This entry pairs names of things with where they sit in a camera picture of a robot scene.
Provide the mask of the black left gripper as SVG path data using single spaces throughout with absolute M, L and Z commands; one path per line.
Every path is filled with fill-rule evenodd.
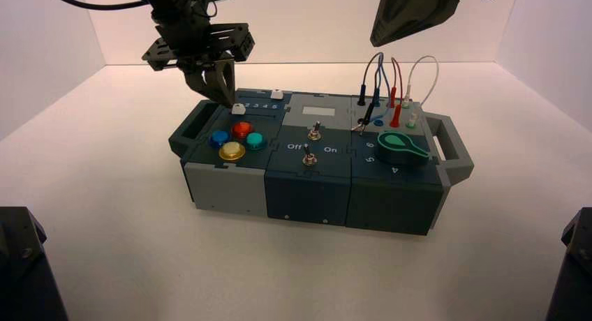
M 188 87 L 226 108 L 235 104 L 235 62 L 246 61 L 255 45 L 247 23 L 158 25 L 160 34 L 142 55 L 153 70 L 182 69 Z

